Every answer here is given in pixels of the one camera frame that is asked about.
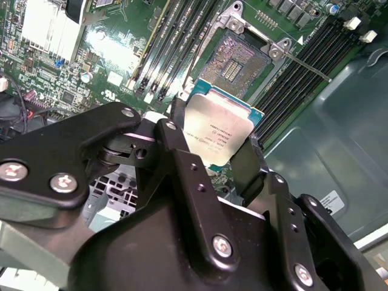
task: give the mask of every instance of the silver bracket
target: silver bracket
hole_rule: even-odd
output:
[[[241,16],[243,15],[243,3],[241,1],[235,1],[231,6],[229,6],[224,12],[222,12],[220,15],[216,15],[215,19],[213,19],[213,25],[211,26],[211,29],[209,33],[207,34],[203,45],[201,46],[201,50],[199,51],[199,56],[201,56],[204,49],[207,47],[208,43],[210,42],[211,38],[219,28],[228,28],[231,31],[237,33],[238,35],[242,34],[244,32],[244,29],[248,29],[255,35],[257,35],[259,38],[261,38],[266,43],[270,44],[270,50],[269,50],[269,56],[274,60],[278,61],[283,57],[288,57],[291,60],[297,62],[299,65],[307,68],[311,72],[316,73],[318,76],[325,79],[327,82],[331,82],[332,79],[328,76],[326,76],[323,72],[317,70],[316,68],[312,67],[311,65],[306,64],[304,61],[298,59],[297,57],[293,56],[289,53],[289,50],[291,48],[291,41],[290,39],[282,39],[280,42],[275,42],[272,39],[270,39],[267,35],[265,35],[263,32],[259,31],[256,27],[254,27],[252,24],[248,23],[246,20],[244,20]]]
[[[269,48],[268,55],[271,59],[273,59],[275,62],[282,59],[284,56],[284,53],[288,53],[291,48],[291,39],[289,38],[283,38],[280,42],[277,42],[276,45],[271,45]]]

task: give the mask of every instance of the white label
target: white label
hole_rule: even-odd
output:
[[[345,207],[344,201],[335,190],[331,191],[326,197],[321,199],[320,203],[326,208],[330,215],[334,215]]]

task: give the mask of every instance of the metal screw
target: metal screw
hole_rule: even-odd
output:
[[[308,200],[310,201],[310,204],[313,205],[313,206],[317,206],[318,204],[316,203],[316,201],[311,198],[311,197],[308,197]]]
[[[25,165],[19,162],[5,162],[0,166],[0,179],[16,182],[24,179],[28,174]]]
[[[294,269],[297,277],[304,285],[309,287],[313,286],[313,278],[305,267],[300,264],[296,264]]]
[[[77,185],[77,180],[69,174],[56,175],[50,180],[50,187],[58,193],[72,193]]]
[[[273,58],[276,58],[279,55],[279,51],[278,50],[273,50],[271,52],[271,55],[272,55]]]
[[[132,110],[130,110],[129,108],[124,108],[123,110],[121,110],[121,113],[128,117],[134,117]]]
[[[237,28],[237,23],[235,21],[230,23],[230,29],[235,30]]]
[[[216,250],[217,254],[219,254],[223,258],[228,258],[232,255],[232,246],[222,236],[216,235],[213,238],[213,247]]]
[[[167,125],[168,128],[170,128],[170,129],[172,129],[172,130],[176,130],[176,126],[175,126],[174,123],[168,122],[166,125]]]
[[[284,180],[282,177],[280,177],[278,174],[275,175],[276,180],[278,180],[279,183],[284,183]]]

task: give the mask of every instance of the heatsink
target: heatsink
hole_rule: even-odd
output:
[[[34,49],[72,62],[84,29],[66,16],[61,5],[45,0],[27,1],[22,38]]]

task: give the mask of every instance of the cable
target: cable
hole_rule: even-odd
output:
[[[21,113],[22,120],[23,120],[23,131],[22,131],[22,134],[25,134],[27,132],[27,108],[25,107],[25,103],[24,103],[22,92],[20,91],[18,83],[15,81],[15,79],[12,78],[12,76],[10,76],[6,72],[0,72],[0,75],[2,75],[5,78],[9,79],[11,81],[12,85],[15,87],[17,93],[18,93],[18,96],[19,96],[19,99],[20,99],[20,106],[19,106],[19,108],[20,108],[20,113]]]
[[[49,108],[45,108],[45,109],[42,109],[42,110],[35,111],[34,114],[32,114],[30,119],[33,119],[33,118],[37,117],[40,114],[43,114],[43,113],[46,113],[46,112],[51,112],[51,111],[60,111],[60,112],[67,113],[69,115],[74,115],[73,112],[71,112],[71,111],[69,111],[67,109],[63,109],[63,108],[59,108],[59,107],[49,107]]]

